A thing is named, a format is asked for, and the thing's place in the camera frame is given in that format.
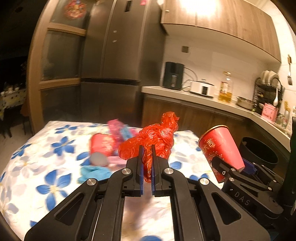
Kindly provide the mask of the cooking oil bottle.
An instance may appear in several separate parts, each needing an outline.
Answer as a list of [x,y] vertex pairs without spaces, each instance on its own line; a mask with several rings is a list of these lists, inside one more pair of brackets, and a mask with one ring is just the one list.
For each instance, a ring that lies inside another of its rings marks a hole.
[[223,79],[220,83],[220,90],[218,95],[218,100],[226,103],[230,103],[232,99],[232,80],[231,73],[228,71],[223,71]]

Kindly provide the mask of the red paper cup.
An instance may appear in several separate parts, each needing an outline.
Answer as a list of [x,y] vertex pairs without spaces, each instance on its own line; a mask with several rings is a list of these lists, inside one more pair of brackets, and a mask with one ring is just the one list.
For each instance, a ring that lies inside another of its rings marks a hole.
[[115,140],[112,135],[96,133],[90,139],[90,164],[108,166],[108,157],[114,153]]
[[239,172],[245,168],[238,147],[229,128],[225,125],[214,126],[205,132],[199,138],[198,146],[207,159],[218,183],[224,182],[225,174],[222,174],[222,171],[218,171],[214,168],[212,164],[212,159],[214,157],[219,157],[222,161]]

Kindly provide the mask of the wooden glass door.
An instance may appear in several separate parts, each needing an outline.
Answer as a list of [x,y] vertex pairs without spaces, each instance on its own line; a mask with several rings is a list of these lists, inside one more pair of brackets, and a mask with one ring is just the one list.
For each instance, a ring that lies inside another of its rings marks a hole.
[[81,119],[81,60],[95,1],[47,1],[31,41],[27,97],[33,132]]

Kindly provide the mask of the steel mixing bowl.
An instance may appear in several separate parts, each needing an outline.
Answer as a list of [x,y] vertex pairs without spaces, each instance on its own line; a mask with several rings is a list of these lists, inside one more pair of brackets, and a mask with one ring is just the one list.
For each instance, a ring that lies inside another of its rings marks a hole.
[[237,97],[236,105],[247,110],[253,110],[255,103],[249,99],[239,96]]

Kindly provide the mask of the hanging slotted spatula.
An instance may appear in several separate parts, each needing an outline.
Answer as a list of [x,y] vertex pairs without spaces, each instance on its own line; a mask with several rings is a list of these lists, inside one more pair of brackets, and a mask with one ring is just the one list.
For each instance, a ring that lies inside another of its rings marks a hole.
[[287,75],[287,82],[288,85],[292,85],[292,75],[291,75],[291,64],[292,64],[292,58],[290,55],[287,56],[288,61],[288,75]]

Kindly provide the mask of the black dish rack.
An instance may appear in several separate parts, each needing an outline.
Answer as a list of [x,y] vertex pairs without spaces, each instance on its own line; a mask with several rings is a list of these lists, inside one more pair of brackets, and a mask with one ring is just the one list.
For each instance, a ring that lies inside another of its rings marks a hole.
[[273,105],[276,94],[278,94],[278,105],[280,109],[283,100],[285,87],[281,84],[278,78],[273,78],[271,83],[264,83],[261,78],[255,80],[253,101],[255,102],[255,112],[262,113],[262,109],[265,103]]

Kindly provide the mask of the red paper cup lying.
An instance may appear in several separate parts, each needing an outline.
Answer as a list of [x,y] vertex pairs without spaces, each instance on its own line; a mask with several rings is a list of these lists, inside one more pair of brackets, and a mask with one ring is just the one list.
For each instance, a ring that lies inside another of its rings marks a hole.
[[112,135],[96,133],[90,139],[90,164],[108,166],[108,157],[114,153],[115,140]]

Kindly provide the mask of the white slow cooker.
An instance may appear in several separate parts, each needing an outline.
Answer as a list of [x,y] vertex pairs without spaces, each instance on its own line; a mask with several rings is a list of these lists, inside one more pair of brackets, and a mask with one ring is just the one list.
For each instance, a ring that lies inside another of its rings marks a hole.
[[205,79],[192,81],[190,93],[207,98],[214,98],[215,85],[207,82]]

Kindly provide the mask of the white plates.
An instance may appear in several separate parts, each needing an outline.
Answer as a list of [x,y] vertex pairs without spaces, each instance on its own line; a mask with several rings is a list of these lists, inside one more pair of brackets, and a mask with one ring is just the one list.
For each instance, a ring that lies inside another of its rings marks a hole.
[[269,86],[276,86],[279,82],[279,75],[274,71],[265,70],[260,74],[259,83]]

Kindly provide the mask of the pink utensil basket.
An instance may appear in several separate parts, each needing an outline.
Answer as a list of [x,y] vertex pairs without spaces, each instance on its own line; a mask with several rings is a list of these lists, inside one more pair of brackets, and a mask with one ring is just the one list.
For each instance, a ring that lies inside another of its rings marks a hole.
[[265,103],[262,109],[261,116],[268,121],[275,122],[278,115],[278,108],[275,106]]

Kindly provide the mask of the black trash bin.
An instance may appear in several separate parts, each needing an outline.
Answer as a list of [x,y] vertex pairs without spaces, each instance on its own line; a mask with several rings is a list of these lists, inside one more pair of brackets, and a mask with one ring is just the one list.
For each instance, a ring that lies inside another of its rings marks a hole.
[[271,170],[278,164],[276,153],[268,145],[255,138],[243,137],[239,145],[239,152],[243,159],[264,165]]

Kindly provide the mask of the black air fryer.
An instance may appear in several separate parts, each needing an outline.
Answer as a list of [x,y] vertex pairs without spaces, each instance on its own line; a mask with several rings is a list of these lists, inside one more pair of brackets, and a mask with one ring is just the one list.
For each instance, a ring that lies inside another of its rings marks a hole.
[[163,87],[173,90],[181,90],[184,74],[184,64],[166,62],[163,77]]

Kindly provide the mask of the dark steel refrigerator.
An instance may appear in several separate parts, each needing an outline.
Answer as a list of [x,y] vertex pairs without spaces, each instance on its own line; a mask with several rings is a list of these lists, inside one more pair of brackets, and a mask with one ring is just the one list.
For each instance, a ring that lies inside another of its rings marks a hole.
[[99,1],[91,10],[81,69],[84,121],[142,121],[145,86],[159,84],[166,34],[157,1]]

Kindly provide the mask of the dark wall socket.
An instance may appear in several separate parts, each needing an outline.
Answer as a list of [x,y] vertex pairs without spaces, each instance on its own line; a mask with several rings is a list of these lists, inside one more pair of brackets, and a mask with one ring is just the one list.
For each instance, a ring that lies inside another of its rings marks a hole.
[[189,53],[189,47],[188,46],[182,46],[182,52],[183,53]]

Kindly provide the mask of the wooden upper cabinet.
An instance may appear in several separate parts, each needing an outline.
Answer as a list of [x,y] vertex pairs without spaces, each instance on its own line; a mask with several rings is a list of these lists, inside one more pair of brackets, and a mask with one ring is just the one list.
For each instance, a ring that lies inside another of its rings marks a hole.
[[280,63],[272,18],[246,1],[164,1],[161,24],[171,36],[203,39],[264,63]]

